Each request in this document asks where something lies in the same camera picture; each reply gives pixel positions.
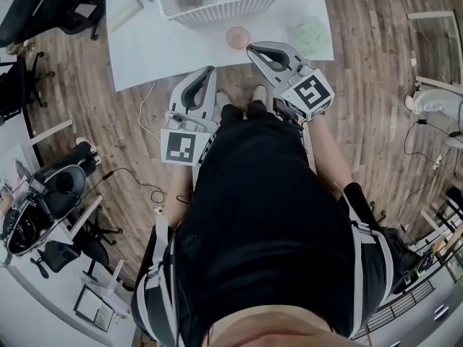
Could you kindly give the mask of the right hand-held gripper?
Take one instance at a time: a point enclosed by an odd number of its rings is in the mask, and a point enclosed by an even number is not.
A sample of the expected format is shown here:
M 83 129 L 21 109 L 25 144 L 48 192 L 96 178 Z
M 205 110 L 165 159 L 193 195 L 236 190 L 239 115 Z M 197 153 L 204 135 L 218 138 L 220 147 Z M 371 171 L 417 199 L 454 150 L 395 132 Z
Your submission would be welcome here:
M 251 62 L 278 93 L 278 99 L 306 121 L 331 106 L 334 91 L 319 69 L 291 45 L 275 41 L 251 43 L 246 48 Z

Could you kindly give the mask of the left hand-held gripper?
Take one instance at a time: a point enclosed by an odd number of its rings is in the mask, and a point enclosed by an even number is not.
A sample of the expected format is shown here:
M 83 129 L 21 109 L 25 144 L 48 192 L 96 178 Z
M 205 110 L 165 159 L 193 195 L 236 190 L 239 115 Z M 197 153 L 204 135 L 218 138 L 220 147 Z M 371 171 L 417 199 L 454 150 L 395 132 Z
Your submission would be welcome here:
M 204 161 L 218 129 L 212 120 L 216 85 L 216 68 L 207 66 L 191 72 L 173 89 L 161 129 L 163 163 L 194 167 Z

